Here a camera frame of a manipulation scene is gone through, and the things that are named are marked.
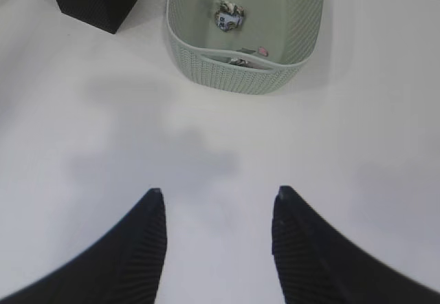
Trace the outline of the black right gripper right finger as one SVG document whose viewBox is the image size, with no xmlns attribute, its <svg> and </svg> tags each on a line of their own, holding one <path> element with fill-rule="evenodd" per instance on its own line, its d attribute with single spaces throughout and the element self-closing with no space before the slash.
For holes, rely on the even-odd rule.
<svg viewBox="0 0 440 304">
<path fill-rule="evenodd" d="M 274 200 L 272 255 L 286 303 L 438 303 L 439 293 L 359 248 L 292 187 Z"/>
</svg>

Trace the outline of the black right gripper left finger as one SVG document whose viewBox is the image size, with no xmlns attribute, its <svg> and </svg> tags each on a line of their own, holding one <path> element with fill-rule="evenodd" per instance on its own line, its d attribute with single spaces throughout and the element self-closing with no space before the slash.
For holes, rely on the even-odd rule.
<svg viewBox="0 0 440 304">
<path fill-rule="evenodd" d="M 2 303 L 154 303 L 167 251 L 166 209 L 152 188 L 75 259 Z"/>
</svg>

